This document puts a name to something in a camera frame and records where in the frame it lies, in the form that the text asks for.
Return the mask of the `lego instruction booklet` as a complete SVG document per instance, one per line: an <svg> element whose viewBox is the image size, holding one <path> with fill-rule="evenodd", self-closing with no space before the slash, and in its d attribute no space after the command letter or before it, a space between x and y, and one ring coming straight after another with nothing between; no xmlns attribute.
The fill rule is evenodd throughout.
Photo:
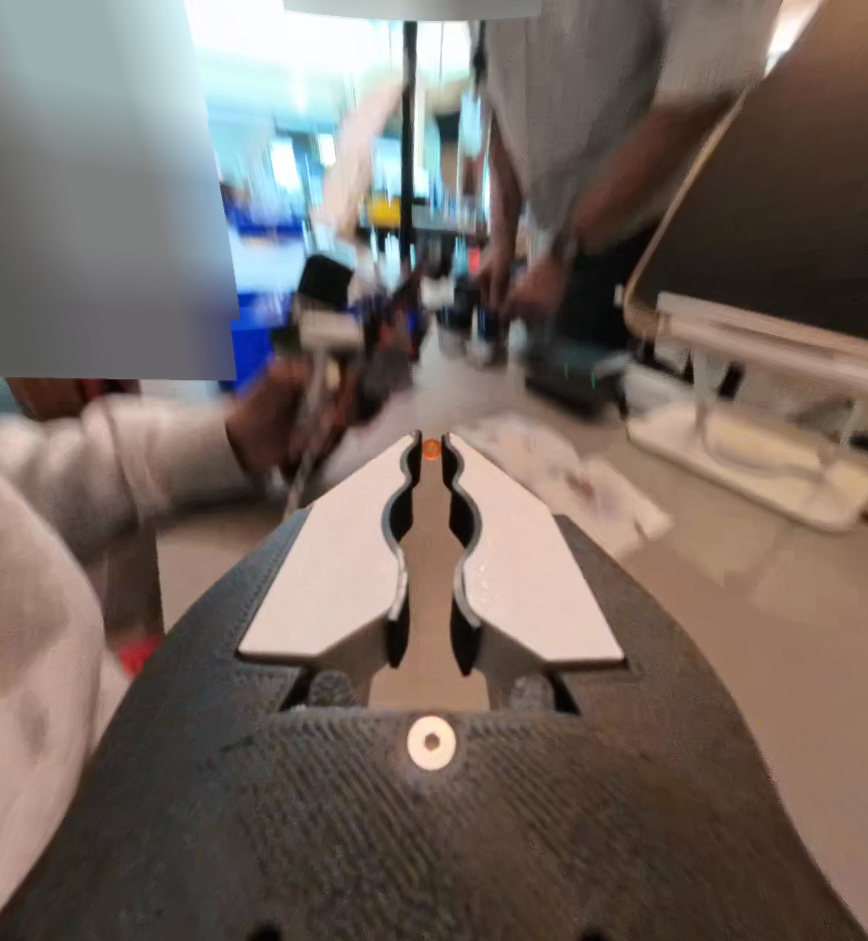
<svg viewBox="0 0 868 941"><path fill-rule="evenodd" d="M675 525L612 463L581 455L543 423L505 413L463 425L458 434L612 558L631 555Z"/></svg>

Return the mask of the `person's left forearm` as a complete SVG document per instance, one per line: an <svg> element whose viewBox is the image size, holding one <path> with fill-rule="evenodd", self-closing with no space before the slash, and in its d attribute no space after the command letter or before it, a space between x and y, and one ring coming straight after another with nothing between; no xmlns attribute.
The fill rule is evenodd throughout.
<svg viewBox="0 0 868 941"><path fill-rule="evenodd" d="M86 563L116 538L251 489L221 403L109 396L74 418L0 418L0 475Z"/></svg>

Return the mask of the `long black pole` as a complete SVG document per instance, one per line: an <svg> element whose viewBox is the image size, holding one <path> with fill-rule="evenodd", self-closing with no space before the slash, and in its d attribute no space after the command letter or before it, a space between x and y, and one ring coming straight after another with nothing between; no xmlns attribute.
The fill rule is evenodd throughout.
<svg viewBox="0 0 868 941"><path fill-rule="evenodd" d="M412 246L414 243L414 149L418 26L417 21L404 21L403 23L404 87L402 92L401 194L398 243L401 275L404 280L407 280L411 275L414 266Z"/></svg>

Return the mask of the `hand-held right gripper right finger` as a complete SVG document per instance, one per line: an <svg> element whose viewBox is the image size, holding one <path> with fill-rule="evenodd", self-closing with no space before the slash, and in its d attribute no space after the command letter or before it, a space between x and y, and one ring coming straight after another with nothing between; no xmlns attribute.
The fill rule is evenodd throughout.
<svg viewBox="0 0 868 941"><path fill-rule="evenodd" d="M458 435L442 437L452 575L451 649L504 704L523 676L623 672L626 654L545 502Z"/></svg>

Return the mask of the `white metal stand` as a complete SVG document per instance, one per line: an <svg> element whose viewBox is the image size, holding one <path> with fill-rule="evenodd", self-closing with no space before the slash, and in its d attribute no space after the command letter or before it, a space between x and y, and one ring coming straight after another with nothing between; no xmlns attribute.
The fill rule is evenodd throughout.
<svg viewBox="0 0 868 941"><path fill-rule="evenodd" d="M627 325L643 339L690 353L689 401L628 419L640 449L808 527L845 533L868 506L868 471L851 459L851 437L868 405L868 341L709 300L661 292L648 303L624 297ZM811 380L848 394L851 410L836 442L804 443L720 402L710 359Z"/></svg>

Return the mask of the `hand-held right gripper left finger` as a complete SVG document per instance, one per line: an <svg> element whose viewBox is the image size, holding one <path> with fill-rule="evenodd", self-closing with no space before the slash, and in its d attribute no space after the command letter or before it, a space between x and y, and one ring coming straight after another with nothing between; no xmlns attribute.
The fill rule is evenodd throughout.
<svg viewBox="0 0 868 941"><path fill-rule="evenodd" d="M366 704L409 633L407 563L421 433L399 438L305 511L238 647L247 663L347 677Z"/></svg>

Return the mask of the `person's left hand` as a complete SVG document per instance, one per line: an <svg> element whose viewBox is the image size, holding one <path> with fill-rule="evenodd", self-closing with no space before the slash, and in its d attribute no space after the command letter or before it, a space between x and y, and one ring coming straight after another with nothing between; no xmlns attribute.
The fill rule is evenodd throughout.
<svg viewBox="0 0 868 941"><path fill-rule="evenodd" d="M352 383L341 383L315 411L307 412L312 374L310 359L272 359L229 406L228 442L248 475L263 477L277 470L294 477L306 455L313 455L319 469L339 447L352 420Z"/></svg>

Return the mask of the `black charger box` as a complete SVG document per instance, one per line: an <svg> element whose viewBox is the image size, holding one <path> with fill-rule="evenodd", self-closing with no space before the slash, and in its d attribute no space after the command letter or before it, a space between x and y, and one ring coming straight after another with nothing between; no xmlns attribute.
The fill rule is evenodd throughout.
<svg viewBox="0 0 868 941"><path fill-rule="evenodd" d="M624 376L628 350L561 340L531 347L524 355L525 385L540 396L587 418L614 406L628 415Z"/></svg>

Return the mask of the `person's grey hoodie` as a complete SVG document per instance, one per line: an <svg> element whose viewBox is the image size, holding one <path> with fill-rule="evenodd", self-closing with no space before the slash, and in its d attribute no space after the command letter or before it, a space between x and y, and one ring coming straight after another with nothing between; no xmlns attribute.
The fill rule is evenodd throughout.
<svg viewBox="0 0 868 941"><path fill-rule="evenodd" d="M0 515L0 911L44 853L127 689L61 541Z"/></svg>

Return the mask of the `blue plastic bin white tag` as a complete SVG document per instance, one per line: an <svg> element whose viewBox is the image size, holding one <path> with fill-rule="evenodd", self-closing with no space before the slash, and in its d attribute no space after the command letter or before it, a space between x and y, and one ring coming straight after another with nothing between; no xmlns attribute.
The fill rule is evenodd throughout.
<svg viewBox="0 0 868 941"><path fill-rule="evenodd" d="M231 321L234 387L252 380L273 353L273 335L292 318L292 291L239 291L239 316Z"/></svg>

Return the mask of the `red plastic wrapper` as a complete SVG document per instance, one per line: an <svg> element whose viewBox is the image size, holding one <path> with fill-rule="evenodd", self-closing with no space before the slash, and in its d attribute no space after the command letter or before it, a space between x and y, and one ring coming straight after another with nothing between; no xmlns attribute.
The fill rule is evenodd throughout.
<svg viewBox="0 0 868 941"><path fill-rule="evenodd" d="M165 639L165 634L157 633L120 645L116 651L116 656L122 665L124 674L130 679L136 678Z"/></svg>

